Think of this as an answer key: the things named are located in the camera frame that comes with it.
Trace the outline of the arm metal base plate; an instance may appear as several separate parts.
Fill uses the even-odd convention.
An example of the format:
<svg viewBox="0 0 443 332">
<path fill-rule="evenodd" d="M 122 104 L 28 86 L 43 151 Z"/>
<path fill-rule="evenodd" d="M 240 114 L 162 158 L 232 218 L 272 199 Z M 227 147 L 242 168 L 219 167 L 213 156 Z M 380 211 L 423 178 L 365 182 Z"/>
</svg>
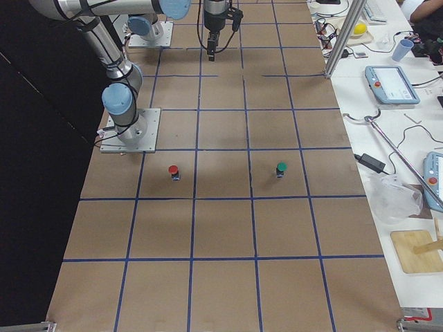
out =
<svg viewBox="0 0 443 332">
<path fill-rule="evenodd" d="M 161 117 L 160 109 L 137 109 L 138 120 L 120 136 L 114 128 L 114 121 L 108 116 L 107 126 L 111 130 L 104 132 L 104 140 L 100 142 L 102 153 L 154 153 Z"/>
<path fill-rule="evenodd" d="M 172 41 L 173 23 L 171 21 L 129 21 L 132 32 L 129 39 L 130 48 L 169 48 Z"/>
</svg>

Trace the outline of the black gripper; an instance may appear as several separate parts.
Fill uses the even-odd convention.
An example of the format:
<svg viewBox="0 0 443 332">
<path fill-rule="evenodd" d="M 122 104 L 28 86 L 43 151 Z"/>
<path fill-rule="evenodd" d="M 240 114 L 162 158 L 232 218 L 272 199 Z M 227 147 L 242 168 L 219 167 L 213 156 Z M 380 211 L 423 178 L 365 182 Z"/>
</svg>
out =
<svg viewBox="0 0 443 332">
<path fill-rule="evenodd" d="M 224 29 L 226 20 L 232 21 L 232 31 L 237 32 L 242 22 L 242 11 L 232 1 L 204 0 L 204 26 L 210 31 L 207 39 L 207 55 L 215 56 L 219 31 Z"/>
</svg>

